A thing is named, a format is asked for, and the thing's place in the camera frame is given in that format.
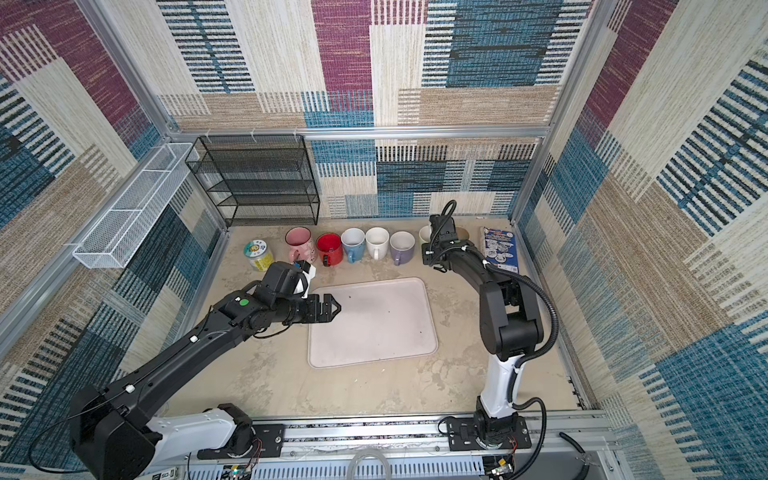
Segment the light green mug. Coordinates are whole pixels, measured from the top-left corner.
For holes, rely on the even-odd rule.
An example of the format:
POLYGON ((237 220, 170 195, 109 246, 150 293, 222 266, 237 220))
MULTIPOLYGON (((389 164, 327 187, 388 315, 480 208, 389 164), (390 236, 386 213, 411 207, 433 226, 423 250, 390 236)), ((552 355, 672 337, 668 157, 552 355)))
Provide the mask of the light green mug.
POLYGON ((429 225, 423 226, 418 233, 419 241, 421 244, 425 244, 430 241, 432 234, 432 228, 429 225))

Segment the purple mug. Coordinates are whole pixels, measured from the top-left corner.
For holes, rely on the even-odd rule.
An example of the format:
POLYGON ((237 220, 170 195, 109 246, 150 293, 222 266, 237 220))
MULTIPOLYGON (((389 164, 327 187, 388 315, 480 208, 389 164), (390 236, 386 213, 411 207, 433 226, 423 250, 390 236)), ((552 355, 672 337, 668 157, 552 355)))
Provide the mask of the purple mug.
POLYGON ((407 231, 397 231, 390 237, 390 253, 395 266, 410 262, 414 256, 415 237, 407 231))

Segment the white mug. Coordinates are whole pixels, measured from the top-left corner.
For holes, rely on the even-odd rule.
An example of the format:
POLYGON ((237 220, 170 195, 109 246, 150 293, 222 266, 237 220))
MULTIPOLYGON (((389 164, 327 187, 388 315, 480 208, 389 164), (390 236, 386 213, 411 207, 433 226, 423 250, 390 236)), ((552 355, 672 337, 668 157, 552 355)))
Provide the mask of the white mug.
POLYGON ((389 250, 390 234, 383 227, 372 227, 365 234, 367 251, 375 261, 383 260, 389 250))

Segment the red mug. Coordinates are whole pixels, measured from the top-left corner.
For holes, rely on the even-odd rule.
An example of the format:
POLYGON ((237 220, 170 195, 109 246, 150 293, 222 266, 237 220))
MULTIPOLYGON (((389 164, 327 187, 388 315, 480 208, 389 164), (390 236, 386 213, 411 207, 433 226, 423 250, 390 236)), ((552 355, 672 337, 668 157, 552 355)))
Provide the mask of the red mug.
POLYGON ((340 264, 345 256, 341 237, 336 233, 325 233, 316 241, 319 260, 325 267, 340 264))

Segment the pink ghost pattern mug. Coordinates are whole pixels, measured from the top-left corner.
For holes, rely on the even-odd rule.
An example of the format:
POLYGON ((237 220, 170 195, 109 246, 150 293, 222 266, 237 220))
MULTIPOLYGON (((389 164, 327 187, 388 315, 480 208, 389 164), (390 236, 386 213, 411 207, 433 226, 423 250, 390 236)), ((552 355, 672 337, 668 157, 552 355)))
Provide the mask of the pink ghost pattern mug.
POLYGON ((291 228, 285 235, 285 243, 289 247, 289 261, 292 263, 306 261, 314 263, 317 251, 311 231, 303 226, 291 228))

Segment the blue mug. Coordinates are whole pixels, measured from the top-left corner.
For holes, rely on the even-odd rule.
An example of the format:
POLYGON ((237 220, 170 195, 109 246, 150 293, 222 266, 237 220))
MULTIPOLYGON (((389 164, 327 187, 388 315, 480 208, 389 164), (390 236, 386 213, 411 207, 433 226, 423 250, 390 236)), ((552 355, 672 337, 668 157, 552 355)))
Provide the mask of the blue mug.
POLYGON ((366 252, 366 235, 360 228, 346 229, 341 235, 342 246, 350 264, 361 261, 366 252))

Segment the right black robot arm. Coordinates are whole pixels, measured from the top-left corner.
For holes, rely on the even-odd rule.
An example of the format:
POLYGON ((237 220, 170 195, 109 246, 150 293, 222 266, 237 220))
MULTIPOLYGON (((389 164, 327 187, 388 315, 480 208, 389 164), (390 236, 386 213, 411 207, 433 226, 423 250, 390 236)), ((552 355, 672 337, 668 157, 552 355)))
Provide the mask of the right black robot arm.
POLYGON ((494 448, 512 440, 525 365, 546 354, 559 333, 557 313, 530 278, 494 265, 468 240, 461 241, 453 218, 433 214, 423 263, 460 275, 479 296, 479 333, 489 354, 485 386, 473 414, 475 441, 494 448))

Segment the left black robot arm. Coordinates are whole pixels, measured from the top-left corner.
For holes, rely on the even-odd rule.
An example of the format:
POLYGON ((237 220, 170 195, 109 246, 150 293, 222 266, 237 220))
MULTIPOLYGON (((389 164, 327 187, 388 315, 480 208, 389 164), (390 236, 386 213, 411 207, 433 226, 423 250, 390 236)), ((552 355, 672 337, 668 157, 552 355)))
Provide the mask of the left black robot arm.
POLYGON ((198 451, 242 458, 258 445, 250 417, 231 403, 200 414, 160 418, 159 409, 220 356, 274 323, 329 323, 342 307, 312 294, 310 265, 278 261, 264 277, 215 303, 204 319, 153 359, 70 402, 72 451, 97 479, 135 479, 148 467, 198 451))

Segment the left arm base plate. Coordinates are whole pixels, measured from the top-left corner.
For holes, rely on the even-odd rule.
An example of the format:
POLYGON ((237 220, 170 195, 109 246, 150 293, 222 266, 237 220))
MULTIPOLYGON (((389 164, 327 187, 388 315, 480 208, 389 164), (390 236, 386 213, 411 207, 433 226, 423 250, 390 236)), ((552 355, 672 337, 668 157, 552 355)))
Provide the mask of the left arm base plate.
POLYGON ((285 439, 286 425, 280 423, 254 423, 252 429, 252 449, 249 458, 279 458, 285 439))

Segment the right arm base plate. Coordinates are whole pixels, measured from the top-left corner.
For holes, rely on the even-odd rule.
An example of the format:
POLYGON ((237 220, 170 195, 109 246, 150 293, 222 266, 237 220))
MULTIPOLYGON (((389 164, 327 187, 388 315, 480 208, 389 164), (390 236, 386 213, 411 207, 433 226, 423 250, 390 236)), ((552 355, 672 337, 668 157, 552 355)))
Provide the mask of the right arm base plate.
POLYGON ((518 413, 501 419, 485 418, 477 412, 472 418, 446 416, 438 421, 451 451, 529 449, 532 441, 526 420, 518 413))

